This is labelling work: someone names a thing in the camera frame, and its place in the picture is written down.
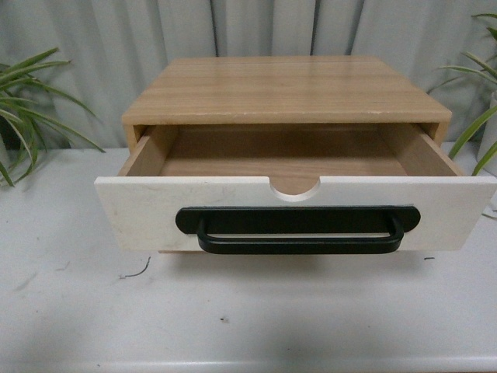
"small debris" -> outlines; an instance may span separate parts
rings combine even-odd
[[[148,268],[148,264],[150,264],[150,258],[151,258],[151,256],[149,256],[149,257],[148,257],[147,264],[145,264],[145,268],[144,268],[142,271],[138,272],[137,274],[126,274],[126,275],[122,275],[122,274],[121,274],[121,275],[119,276],[119,279],[123,280],[123,279],[124,279],[124,278],[126,278],[126,277],[135,277],[135,276],[140,276],[142,273],[144,273],[144,272],[147,270],[147,268]]]
[[[67,270],[67,268],[69,267],[69,264],[71,264],[71,261],[68,261],[63,268],[57,268],[56,271]]]

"drawer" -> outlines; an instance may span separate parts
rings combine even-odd
[[[202,251],[176,224],[185,207],[414,206],[399,250],[459,249],[496,185],[462,176],[416,124],[178,125],[148,127],[96,189],[122,248],[170,253]]]
[[[123,249],[459,249],[496,185],[441,152],[450,116],[372,57],[176,60],[96,189]]]

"spider plant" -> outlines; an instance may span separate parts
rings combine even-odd
[[[474,18],[478,17],[488,17],[492,19],[497,19],[497,13],[482,13],[482,14],[477,14],[473,16]],[[494,27],[487,27],[487,30],[490,33],[490,36],[493,38],[494,41],[497,42],[497,29]],[[471,74],[471,75],[476,75],[480,78],[483,78],[485,82],[490,83],[493,85],[493,90],[497,90],[497,70],[493,68],[489,62],[491,60],[494,60],[497,55],[489,58],[487,61],[484,61],[483,59],[469,53],[469,52],[463,52],[462,53],[466,58],[469,60],[473,61],[475,64],[479,66],[479,68],[467,68],[464,66],[457,66],[457,65],[447,65],[447,66],[442,66],[440,68],[442,69],[449,69],[453,71],[457,71],[463,74]],[[443,82],[441,85],[438,85],[435,88],[438,88],[444,84],[447,84],[449,82],[452,82],[458,78],[451,78]],[[456,154],[461,150],[461,148],[468,142],[473,135],[480,129],[480,127],[487,122],[488,119],[493,117],[497,113],[497,106],[491,107],[490,109],[486,110],[480,117],[476,118],[473,123],[470,124],[470,126],[459,136],[459,138],[456,140],[454,146],[449,152],[449,157],[452,159],[456,156]],[[497,154],[497,141],[490,147],[490,149],[483,155],[481,160],[478,162],[478,164],[475,166],[473,170],[473,176],[477,175],[480,170],[492,159],[492,157]]]
[[[13,187],[15,183],[28,176],[35,169],[40,148],[47,150],[42,127],[50,128],[59,133],[69,143],[71,143],[71,137],[81,138],[93,148],[103,152],[95,142],[59,120],[40,112],[39,102],[26,98],[27,92],[37,89],[46,95],[68,99],[95,116],[81,101],[32,75],[35,71],[57,68],[71,63],[70,61],[44,61],[57,51],[57,48],[50,49],[12,66],[0,64],[0,126],[7,126],[19,139],[16,159],[10,165],[0,162],[0,185],[2,182],[7,182]],[[13,178],[13,172],[18,168],[22,169],[20,176]]]

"green leaf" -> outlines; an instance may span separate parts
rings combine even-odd
[[[490,32],[495,41],[497,41],[497,29],[493,27],[487,27],[487,30]]]
[[[0,74],[0,85],[3,85],[11,80],[18,78],[21,75],[28,74],[33,71],[43,70],[44,68],[52,68],[54,66],[62,66],[65,64],[69,64],[70,61],[54,61],[54,62],[44,62],[42,64],[35,64],[33,66],[28,66],[27,68],[21,68],[14,71],[11,71],[8,74],[1,73]]]
[[[26,77],[26,78],[19,78],[16,80],[12,80],[11,82],[5,83],[4,85],[0,85],[0,91],[5,92],[7,89],[9,89],[11,87],[14,87],[16,85],[25,84],[25,83],[29,82],[30,80],[33,80],[33,78]]]
[[[454,71],[459,71],[459,72],[467,72],[469,74],[476,74],[476,75],[481,76],[484,79],[489,80],[492,84],[497,85],[497,80],[495,80],[492,76],[486,75],[482,71],[476,70],[474,68],[465,68],[464,66],[455,66],[455,65],[441,66],[439,68],[440,69],[454,70]]]
[[[42,114],[42,113],[38,113],[34,110],[29,110],[29,109],[26,109],[26,108],[19,108],[19,111],[23,111],[25,113],[29,113],[31,114],[33,117],[35,118],[38,118],[38,119],[41,119],[41,120],[45,120],[45,121],[48,121],[50,123],[52,123],[53,125],[63,129],[64,131],[67,131],[69,132],[70,134],[73,134],[74,136],[78,137],[78,138],[81,138],[82,140],[88,142],[89,144],[91,144],[94,148],[97,148],[99,149],[102,153],[105,153],[105,151],[100,148],[95,142],[91,141],[89,138],[85,137],[84,135],[80,134],[79,132],[77,132],[76,130],[73,130],[72,128],[62,124],[61,122],[59,122],[58,120],[55,120],[54,118],[52,117],[49,117],[45,114]]]
[[[36,101],[32,101],[31,99],[21,99],[19,97],[0,97],[0,103],[9,103],[9,102],[15,102],[15,103],[32,103],[36,105]]]
[[[24,138],[24,136],[19,132],[19,130],[17,129],[17,127],[13,123],[13,122],[17,122],[17,123],[22,124],[23,122],[18,117],[14,116],[14,115],[11,115],[11,114],[10,115],[6,115],[6,114],[10,114],[10,113],[8,113],[8,112],[0,109],[0,115],[2,115],[4,117],[4,119],[7,121],[7,123],[10,124],[10,127],[14,130],[14,132],[17,135],[17,137],[21,141],[21,144],[23,144],[24,148],[28,152],[28,156],[30,157],[30,160],[31,160],[31,165],[34,166],[34,164],[33,164],[33,156],[31,155],[30,147],[26,143],[26,139]]]
[[[47,151],[47,143],[45,143],[45,139],[43,138],[43,135],[41,133],[40,126],[38,125],[38,123],[35,120],[31,120],[31,125],[33,126],[33,129],[36,132],[36,136],[37,136],[38,140],[40,140],[40,142],[43,146],[43,149],[46,152]]]
[[[7,171],[7,169],[5,169],[5,167],[3,166],[3,164],[1,162],[0,162],[0,173],[2,174],[2,176],[5,179],[5,181],[7,182],[7,184],[10,185],[11,187],[13,187],[14,183],[12,182],[12,179],[9,176],[9,172]]]
[[[471,125],[466,128],[466,130],[459,136],[456,143],[449,152],[449,157],[454,158],[456,154],[460,151],[464,144],[474,135],[474,133],[495,113],[497,113],[497,106],[491,107],[486,110],[480,117],[476,118]]]
[[[480,66],[483,67],[483,69],[489,73],[491,76],[494,78],[497,78],[497,71],[493,69],[489,64],[485,63],[482,61],[480,58],[476,57],[474,54],[471,54],[469,52],[463,52],[463,55],[472,60],[473,62],[479,64]]]
[[[43,53],[37,54],[36,56],[32,56],[30,58],[27,58],[26,60],[21,61],[18,64],[13,64],[11,67],[5,69],[3,71],[3,73],[7,74],[11,71],[19,70],[21,68],[26,68],[28,66],[36,64],[37,62],[40,62],[40,61],[44,60],[45,58],[51,56],[52,54],[54,54],[58,50],[59,50],[59,48],[52,48],[46,52],[43,52]]]
[[[497,18],[496,13],[481,13],[481,14],[475,14],[471,17],[477,18],[477,17],[490,17],[490,18]]]
[[[43,83],[43,82],[41,82],[39,80],[32,80],[30,82],[27,82],[27,85],[34,85],[36,87],[45,89],[48,92],[55,93],[56,95],[58,95],[60,97],[64,97],[65,99],[68,99],[69,101],[72,101],[73,103],[75,103],[76,105],[82,107],[84,110],[88,111],[91,115],[93,115],[94,117],[96,117],[96,115],[84,103],[82,103],[78,99],[75,99],[73,96],[67,94],[66,92],[62,92],[59,89],[55,89],[54,87],[52,87],[52,86],[50,86],[48,84],[45,84],[45,83]]]
[[[460,77],[460,76],[458,76],[458,77],[456,77],[456,78],[447,79],[446,81],[441,82],[439,85],[435,85],[433,88],[428,89],[428,91],[426,91],[426,93],[427,93],[427,94],[430,94],[430,93],[431,93],[431,92],[433,92],[435,89],[438,89],[438,88],[440,88],[441,86],[446,85],[446,84],[449,84],[450,82],[453,82],[454,80],[458,80],[458,79],[461,79],[461,77]]]
[[[493,143],[490,149],[483,155],[480,162],[475,166],[473,170],[473,175],[476,176],[483,167],[497,154],[497,141]]]
[[[45,124],[47,127],[51,128],[55,132],[57,132],[60,136],[62,136],[68,143],[69,145],[73,145],[74,142],[68,137],[66,133],[64,133],[60,128],[57,126],[54,126],[52,123],[47,122],[45,120],[42,120],[42,123]]]

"wood grain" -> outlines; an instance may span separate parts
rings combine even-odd
[[[407,78],[355,56],[174,61],[123,115],[130,126],[449,120],[450,111]]]
[[[278,191],[300,194],[310,190],[319,176],[405,176],[406,172],[371,126],[368,131],[334,126],[319,131],[196,127],[179,132],[160,175],[268,176]]]
[[[410,176],[463,176],[428,134],[413,124],[382,124],[385,143]]]
[[[148,127],[118,176],[157,176],[177,134],[176,126]]]

